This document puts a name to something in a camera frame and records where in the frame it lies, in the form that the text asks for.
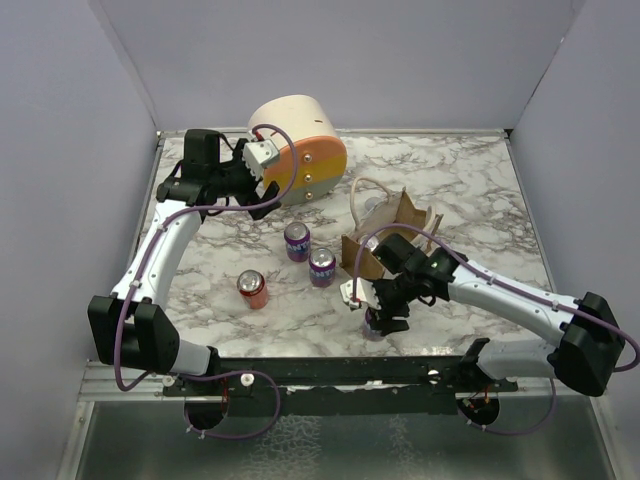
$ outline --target gray wall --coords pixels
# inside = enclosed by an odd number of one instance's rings
[[[162,129],[243,126],[291,93],[339,127],[510,128],[583,3],[90,1]]]
[[[588,0],[513,134],[516,163],[559,289],[604,295],[637,339],[638,19],[638,0]],[[615,375],[610,387],[640,471],[640,370]]]
[[[0,9],[0,478],[55,476],[155,127],[83,0]]]

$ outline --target orange and white container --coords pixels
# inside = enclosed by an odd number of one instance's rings
[[[280,150],[280,161],[264,173],[265,188],[275,181],[284,189],[291,178],[293,161],[298,162],[298,175],[293,188],[284,196],[284,205],[295,205],[321,197],[335,187],[347,167],[347,148],[336,134],[320,104],[306,95],[276,98],[261,106],[249,119],[249,130],[270,123],[291,137],[298,158],[282,135],[268,129],[258,133],[270,138]]]

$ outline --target yellow stripe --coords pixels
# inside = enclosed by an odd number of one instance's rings
[[[347,167],[347,155],[341,154],[335,157],[328,158],[321,162],[315,162],[306,164],[304,162],[299,163],[298,175],[296,181],[293,184],[294,189],[302,188],[306,185],[313,185],[314,183],[329,180],[334,177],[341,177],[344,175],[344,171]],[[264,185],[268,186],[272,181],[275,181],[282,189],[286,187],[291,179],[292,172],[282,172],[278,174],[269,174],[269,170],[265,171]],[[304,181],[305,175],[310,174],[312,176],[311,182]]]

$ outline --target table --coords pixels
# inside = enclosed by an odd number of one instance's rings
[[[531,338],[520,327],[482,310],[439,302],[411,305],[411,330],[382,342],[361,334],[363,312],[342,303],[338,269],[327,289],[312,287],[306,264],[289,261],[282,233],[294,220],[306,223],[314,246],[340,255],[340,235],[353,228],[349,189],[356,176],[406,188],[417,207],[444,214],[441,236],[458,251],[516,280],[548,288],[548,278],[503,134],[344,135],[347,172],[323,198],[281,208],[264,220],[245,212],[207,219],[184,253],[166,309],[182,338],[212,345],[222,356],[379,356],[463,353],[474,338]],[[157,186],[182,158],[183,138],[165,140]],[[229,157],[228,149],[223,158]],[[362,184],[356,206],[380,196]],[[155,205],[152,191],[144,229]],[[271,300],[249,310],[236,291],[246,269],[266,277]]]

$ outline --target can top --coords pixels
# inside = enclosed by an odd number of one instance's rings
[[[358,243],[362,243],[365,238],[367,238],[367,235],[363,235],[362,237],[360,237],[360,240],[358,240]],[[368,248],[373,252],[376,248],[378,248],[378,245],[380,245],[380,240],[378,239],[377,236],[374,235],[369,239],[369,241],[365,245],[365,248]]]
[[[293,222],[284,229],[284,234],[291,240],[302,240],[309,233],[309,229],[302,222]]]
[[[309,256],[309,262],[314,267],[328,267],[334,261],[333,252],[328,248],[316,248]]]
[[[246,270],[238,277],[238,290],[251,293],[262,286],[262,275],[255,270]]]

